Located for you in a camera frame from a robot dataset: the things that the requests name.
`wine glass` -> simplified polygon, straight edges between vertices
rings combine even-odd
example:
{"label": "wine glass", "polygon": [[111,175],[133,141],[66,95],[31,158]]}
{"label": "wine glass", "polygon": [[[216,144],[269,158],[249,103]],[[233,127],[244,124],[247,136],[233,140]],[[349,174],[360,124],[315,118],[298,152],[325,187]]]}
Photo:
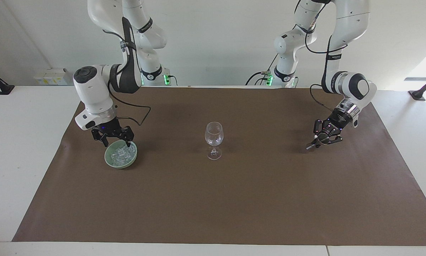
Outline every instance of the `wine glass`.
{"label": "wine glass", "polygon": [[218,160],[221,157],[221,149],[219,149],[218,146],[223,142],[223,139],[223,126],[218,122],[209,123],[205,130],[205,140],[211,146],[208,149],[208,158],[211,160]]}

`brown table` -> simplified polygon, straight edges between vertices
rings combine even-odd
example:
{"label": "brown table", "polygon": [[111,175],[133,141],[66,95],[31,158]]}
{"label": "brown table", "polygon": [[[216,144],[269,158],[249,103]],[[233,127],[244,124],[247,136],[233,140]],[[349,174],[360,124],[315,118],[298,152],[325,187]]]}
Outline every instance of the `brown table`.
{"label": "brown table", "polygon": [[[308,154],[314,120],[330,113],[307,89],[119,97],[153,108],[142,127],[122,121],[137,161],[108,167],[102,144],[72,121],[13,241],[426,246],[426,199],[372,105],[343,142]],[[218,161],[203,138],[211,121],[224,127]]]}

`bowl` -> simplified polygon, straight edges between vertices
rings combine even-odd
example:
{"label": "bowl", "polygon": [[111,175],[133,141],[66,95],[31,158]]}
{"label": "bowl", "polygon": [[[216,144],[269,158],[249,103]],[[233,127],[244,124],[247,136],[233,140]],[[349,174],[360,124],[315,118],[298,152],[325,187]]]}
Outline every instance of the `bowl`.
{"label": "bowl", "polygon": [[135,159],[137,158],[139,150],[138,150],[137,146],[131,141],[131,145],[133,145],[135,147],[135,155],[132,157],[132,160],[129,161],[127,164],[124,164],[124,165],[121,165],[121,166],[113,165],[113,160],[112,160],[112,156],[111,156],[112,153],[115,152],[115,150],[122,148],[125,145],[126,145],[125,141],[118,140],[118,141],[115,141],[114,143],[110,144],[107,147],[106,152],[104,153],[104,160],[106,161],[106,163],[110,167],[114,167],[116,169],[123,169],[123,168],[131,166],[131,164],[133,164],[135,162]]}

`green light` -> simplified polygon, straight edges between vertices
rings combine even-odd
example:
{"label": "green light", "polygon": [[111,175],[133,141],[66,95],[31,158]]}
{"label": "green light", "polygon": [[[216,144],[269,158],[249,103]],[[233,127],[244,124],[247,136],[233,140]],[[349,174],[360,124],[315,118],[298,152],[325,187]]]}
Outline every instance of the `green light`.
{"label": "green light", "polygon": [[271,86],[272,83],[273,83],[273,76],[269,75],[269,77],[267,78],[267,85]]}
{"label": "green light", "polygon": [[166,83],[166,85],[170,84],[170,78],[167,75],[164,75],[164,82]]}

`white table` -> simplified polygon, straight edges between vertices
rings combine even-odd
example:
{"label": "white table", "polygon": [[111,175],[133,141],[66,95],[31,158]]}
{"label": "white table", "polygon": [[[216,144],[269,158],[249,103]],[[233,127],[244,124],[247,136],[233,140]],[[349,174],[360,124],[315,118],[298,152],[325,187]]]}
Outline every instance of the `white table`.
{"label": "white table", "polygon": [[[379,91],[373,104],[426,196],[426,104],[395,94]],[[78,103],[69,86],[18,86],[0,96],[0,255],[426,256],[426,247],[11,243]]]}

